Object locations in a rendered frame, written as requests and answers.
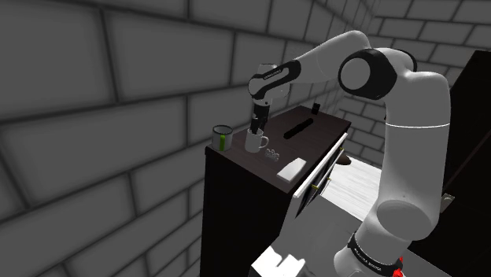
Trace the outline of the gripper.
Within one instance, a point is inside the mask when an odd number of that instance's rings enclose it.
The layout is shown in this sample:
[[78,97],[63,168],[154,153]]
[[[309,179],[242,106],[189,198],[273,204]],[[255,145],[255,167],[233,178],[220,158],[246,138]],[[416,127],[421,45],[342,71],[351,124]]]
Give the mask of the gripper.
[[252,134],[256,134],[258,128],[262,131],[265,130],[265,125],[268,122],[270,106],[262,106],[258,104],[253,105],[253,118],[250,124],[250,130]]

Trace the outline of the long black remote control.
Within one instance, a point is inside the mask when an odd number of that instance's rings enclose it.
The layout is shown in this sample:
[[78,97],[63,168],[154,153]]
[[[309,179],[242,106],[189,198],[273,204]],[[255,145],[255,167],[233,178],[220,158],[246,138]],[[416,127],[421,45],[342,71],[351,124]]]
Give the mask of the long black remote control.
[[308,126],[310,126],[313,122],[314,122],[314,120],[312,118],[308,118],[307,120],[305,120],[305,121],[297,124],[295,127],[292,127],[290,130],[288,130],[287,132],[285,132],[283,134],[283,138],[284,139],[291,139],[296,134],[302,132],[305,128],[307,128]]

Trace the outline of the tall dark cabinet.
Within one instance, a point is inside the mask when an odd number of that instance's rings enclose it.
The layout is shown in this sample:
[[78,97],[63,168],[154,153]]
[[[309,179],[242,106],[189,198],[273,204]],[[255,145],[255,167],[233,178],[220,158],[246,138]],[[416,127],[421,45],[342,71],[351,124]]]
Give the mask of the tall dark cabinet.
[[409,249],[451,277],[491,277],[491,52],[476,50],[450,93],[443,191],[453,199]]

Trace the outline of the white mug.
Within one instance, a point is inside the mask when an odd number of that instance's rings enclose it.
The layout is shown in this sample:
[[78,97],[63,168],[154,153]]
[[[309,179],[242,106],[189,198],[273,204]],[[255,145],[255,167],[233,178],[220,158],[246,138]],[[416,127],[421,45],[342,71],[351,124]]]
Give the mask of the white mug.
[[245,150],[250,153],[258,153],[269,143],[269,138],[264,136],[264,132],[259,128],[256,133],[251,129],[247,130],[245,139]]

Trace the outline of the dark chest of drawers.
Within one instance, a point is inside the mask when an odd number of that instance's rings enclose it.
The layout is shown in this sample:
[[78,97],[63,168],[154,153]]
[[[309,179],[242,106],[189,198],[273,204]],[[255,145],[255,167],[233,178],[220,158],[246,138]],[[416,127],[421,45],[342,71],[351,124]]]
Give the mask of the dark chest of drawers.
[[[314,122],[290,139],[283,134],[312,118]],[[266,124],[267,148],[245,150],[247,131],[233,136],[231,148],[205,149],[200,277],[248,277],[250,265],[327,185],[351,123],[298,106]],[[276,174],[296,158],[306,161],[287,183]]]

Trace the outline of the white flat box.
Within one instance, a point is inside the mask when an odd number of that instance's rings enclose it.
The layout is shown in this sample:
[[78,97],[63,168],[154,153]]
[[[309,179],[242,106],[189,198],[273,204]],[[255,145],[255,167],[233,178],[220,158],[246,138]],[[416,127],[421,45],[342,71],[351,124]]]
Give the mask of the white flat box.
[[306,161],[298,157],[295,160],[291,161],[289,164],[287,164],[284,168],[282,168],[276,174],[276,176],[281,180],[290,183],[302,170],[305,164]]

